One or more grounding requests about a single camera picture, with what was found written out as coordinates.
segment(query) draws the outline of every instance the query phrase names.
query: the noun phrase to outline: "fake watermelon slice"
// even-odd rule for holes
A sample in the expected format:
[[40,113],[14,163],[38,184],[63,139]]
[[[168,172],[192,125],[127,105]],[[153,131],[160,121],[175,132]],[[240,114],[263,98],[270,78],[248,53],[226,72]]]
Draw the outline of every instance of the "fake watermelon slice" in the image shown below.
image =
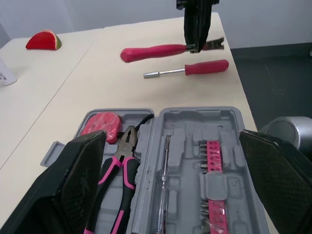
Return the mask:
[[26,45],[27,50],[58,50],[62,42],[51,30],[43,30],[35,34]]

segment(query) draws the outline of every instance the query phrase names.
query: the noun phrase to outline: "small screwdriver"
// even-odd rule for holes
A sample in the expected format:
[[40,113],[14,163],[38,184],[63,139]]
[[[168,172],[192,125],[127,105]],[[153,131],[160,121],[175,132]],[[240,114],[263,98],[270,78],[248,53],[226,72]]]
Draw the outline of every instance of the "small screwdriver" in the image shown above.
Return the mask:
[[203,75],[209,73],[218,73],[224,72],[229,67],[229,62],[225,59],[209,62],[200,62],[192,65],[185,65],[184,69],[172,70],[166,72],[149,72],[144,73],[144,78],[155,78],[160,77],[161,75],[167,75],[177,72],[185,72],[185,75]]
[[[224,50],[224,37],[207,41],[202,50]],[[134,62],[143,59],[161,58],[166,56],[182,54],[186,51],[194,52],[195,45],[157,45],[148,48],[125,48],[120,57],[124,62]]]

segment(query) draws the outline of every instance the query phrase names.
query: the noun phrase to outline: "tool case compartment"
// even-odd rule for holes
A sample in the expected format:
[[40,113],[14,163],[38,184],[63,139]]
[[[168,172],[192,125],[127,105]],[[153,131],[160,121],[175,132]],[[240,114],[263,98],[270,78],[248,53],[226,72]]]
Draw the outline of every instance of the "tool case compartment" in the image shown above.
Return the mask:
[[[150,109],[93,110],[86,115],[75,137],[93,115],[107,111],[121,117],[123,131],[153,113]],[[167,108],[141,125],[135,151],[140,166],[126,234],[155,231],[167,135],[171,135],[167,234],[202,234],[200,204],[208,199],[225,201],[229,233],[268,234],[264,209],[238,139],[240,129],[244,129],[242,115],[234,107]],[[202,172],[199,145],[208,140],[220,143],[223,175]],[[117,143],[106,143],[103,162],[113,156]],[[53,162],[55,159],[51,157],[56,159],[57,155],[46,156],[45,160]],[[102,202],[96,234],[110,233],[121,196],[122,173],[119,172]]]

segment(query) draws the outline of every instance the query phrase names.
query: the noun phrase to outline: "screwdriver handle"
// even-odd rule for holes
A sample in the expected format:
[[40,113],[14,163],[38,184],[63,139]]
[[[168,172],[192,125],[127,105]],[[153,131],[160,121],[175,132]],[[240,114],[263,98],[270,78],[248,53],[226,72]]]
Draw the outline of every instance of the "screwdriver handle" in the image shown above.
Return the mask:
[[143,59],[161,58],[182,54],[187,50],[186,45],[158,45],[149,48],[125,48],[120,57],[124,62],[134,62]]
[[192,65],[185,65],[185,75],[194,75],[194,74],[209,74],[209,73],[218,73],[224,72],[229,67],[229,62],[225,59],[209,61],[209,62],[200,62]]
[[115,175],[121,167],[121,162],[115,157],[110,157],[104,161],[101,168],[100,180],[97,186],[96,197],[93,201],[93,205],[89,214],[89,219],[84,230],[84,234],[92,234],[95,231],[96,223],[98,219],[98,212],[101,208],[103,197],[114,179]]
[[122,198],[111,234],[124,234],[130,217],[130,206],[136,191],[135,177],[140,163],[134,157],[127,157],[122,162],[123,184]]

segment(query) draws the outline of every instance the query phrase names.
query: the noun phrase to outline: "robotic arm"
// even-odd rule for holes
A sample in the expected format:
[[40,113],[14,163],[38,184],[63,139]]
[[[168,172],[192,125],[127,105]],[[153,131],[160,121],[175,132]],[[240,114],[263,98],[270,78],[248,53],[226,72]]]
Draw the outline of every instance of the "robotic arm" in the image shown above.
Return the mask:
[[176,0],[176,8],[184,13],[184,37],[186,44],[193,47],[193,53],[199,53],[206,43],[212,5],[219,0]]

